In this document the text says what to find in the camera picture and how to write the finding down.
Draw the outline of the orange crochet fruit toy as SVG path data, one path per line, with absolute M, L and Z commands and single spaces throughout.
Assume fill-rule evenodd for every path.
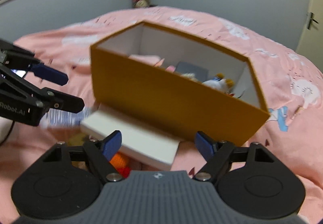
M 121 153 L 116 153 L 110 163 L 116 168 L 117 172 L 121 174 L 123 178 L 127 178 L 131 172 L 130 159 Z

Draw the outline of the grey cardboard box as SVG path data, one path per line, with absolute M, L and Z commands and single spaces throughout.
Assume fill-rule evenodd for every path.
M 199 82 L 206 81 L 209 74 L 207 69 L 184 61 L 180 61 L 176 65 L 175 72 Z

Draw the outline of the blue white barcode packet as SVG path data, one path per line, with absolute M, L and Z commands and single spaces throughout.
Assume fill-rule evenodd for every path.
M 72 113 L 62 110 L 50 109 L 41 119 L 39 125 L 43 128 L 76 128 L 81 125 L 81 122 L 90 116 L 93 109 L 85 107 L 78 113 Z

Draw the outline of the smartphone with lit screen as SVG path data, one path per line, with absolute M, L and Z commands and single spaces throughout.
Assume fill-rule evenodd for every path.
M 27 73 L 26 71 L 23 71 L 23 70 L 12 70 L 12 72 L 21 78 L 24 78 Z

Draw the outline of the white flat box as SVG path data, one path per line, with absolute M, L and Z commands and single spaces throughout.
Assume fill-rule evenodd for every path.
M 81 121 L 81 131 L 102 140 L 113 131 L 122 133 L 119 151 L 159 170 L 170 170 L 180 139 L 112 109 L 99 109 Z

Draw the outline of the white plush toy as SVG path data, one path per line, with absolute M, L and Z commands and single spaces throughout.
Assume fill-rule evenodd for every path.
M 206 80 L 202 84 L 212 89 L 218 90 L 219 92 L 231 94 L 235 82 L 231 79 L 225 78 L 223 73 L 218 73 L 212 79 Z

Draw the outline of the pink heart pattern bedspread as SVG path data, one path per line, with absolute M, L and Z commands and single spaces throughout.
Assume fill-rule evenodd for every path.
M 120 10 L 17 39 L 17 46 L 67 72 L 70 83 L 60 87 L 32 73 L 26 79 L 40 88 L 82 97 L 92 106 L 89 46 L 142 20 L 201 36 L 251 60 L 271 117 L 244 146 L 253 141 L 264 144 L 302 180 L 306 198 L 299 215 L 308 223 L 318 223 L 322 219 L 322 73 L 280 43 L 208 13 L 170 7 Z M 15 123 L 1 146 L 1 223 L 12 223 L 19 216 L 10 196 L 14 180 L 57 141 L 69 142 L 79 133 L 79 127 Z

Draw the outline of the yellow storage box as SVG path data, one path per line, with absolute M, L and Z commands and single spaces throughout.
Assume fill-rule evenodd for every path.
M 163 67 L 133 60 L 159 56 L 222 73 L 234 82 L 232 95 L 211 89 Z M 241 146 L 269 118 L 250 59 L 183 30 L 142 21 L 111 33 L 90 47 L 95 99 L 128 116 L 189 140 L 203 131 Z

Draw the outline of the pink item in box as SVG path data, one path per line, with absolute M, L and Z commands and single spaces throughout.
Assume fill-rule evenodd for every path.
M 128 58 L 132 59 L 132 60 L 136 60 L 136 61 L 141 62 L 141 63 L 151 65 L 153 67 L 163 68 L 163 69 L 165 69 L 166 71 L 169 71 L 169 72 L 174 72 L 175 71 L 175 67 L 172 66 L 172 65 L 164 66 L 165 59 L 161 58 L 160 56 L 157 56 L 157 55 L 136 55 L 136 54 L 132 54 Z

